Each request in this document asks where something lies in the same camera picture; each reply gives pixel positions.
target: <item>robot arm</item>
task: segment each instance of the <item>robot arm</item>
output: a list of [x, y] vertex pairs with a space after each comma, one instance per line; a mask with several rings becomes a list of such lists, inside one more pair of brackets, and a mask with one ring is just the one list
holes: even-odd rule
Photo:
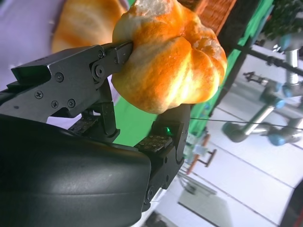
[[[184, 162], [189, 105], [159, 115], [135, 147], [113, 143], [107, 77], [132, 49], [69, 49], [12, 70], [17, 81], [0, 93], [1, 226], [130, 226], [168, 188]], [[45, 123], [79, 114], [69, 130]]]

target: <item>green led light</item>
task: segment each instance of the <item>green led light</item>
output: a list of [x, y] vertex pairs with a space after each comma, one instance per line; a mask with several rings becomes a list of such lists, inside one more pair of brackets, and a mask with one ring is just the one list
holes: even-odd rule
[[172, 132], [170, 131], [170, 128], [169, 128], [169, 127], [166, 127], [165, 129], [166, 129], [166, 134], [167, 134], [168, 136], [173, 136], [173, 135], [174, 135], [174, 134], [172, 134]]

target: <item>bread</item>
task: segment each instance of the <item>bread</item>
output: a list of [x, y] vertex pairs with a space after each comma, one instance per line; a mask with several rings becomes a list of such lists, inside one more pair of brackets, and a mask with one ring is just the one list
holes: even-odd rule
[[52, 51], [111, 43], [115, 24], [125, 12], [119, 0], [67, 0]]
[[224, 79], [227, 60], [214, 32], [177, 0], [136, 0], [113, 32], [113, 42], [129, 40], [133, 53], [112, 83], [143, 111], [207, 101]]

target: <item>black cable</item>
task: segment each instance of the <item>black cable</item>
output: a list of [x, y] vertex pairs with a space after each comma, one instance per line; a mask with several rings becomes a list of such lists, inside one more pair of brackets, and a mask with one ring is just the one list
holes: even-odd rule
[[240, 121], [226, 121], [226, 120], [213, 120], [213, 119], [206, 119], [206, 118], [190, 118], [191, 120], [202, 120], [202, 121], [211, 121], [211, 122], [231, 122], [231, 123], [244, 123], [244, 124], [263, 124], [263, 125], [271, 125], [271, 126], [276, 126], [276, 127], [287, 127], [290, 129], [297, 129], [297, 130], [303, 130], [300, 128], [296, 128], [296, 127], [292, 127], [292, 126], [288, 126], [288, 125], [279, 125], [279, 124], [270, 124], [270, 123], [266, 123], [266, 122], [261, 122], [261, 123], [256, 123], [256, 122], [240, 122]]

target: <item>black plastic housing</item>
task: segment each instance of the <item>black plastic housing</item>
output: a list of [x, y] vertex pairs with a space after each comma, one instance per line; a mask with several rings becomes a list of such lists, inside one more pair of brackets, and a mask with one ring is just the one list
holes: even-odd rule
[[1, 227], [126, 227], [151, 162], [40, 122], [0, 115]]

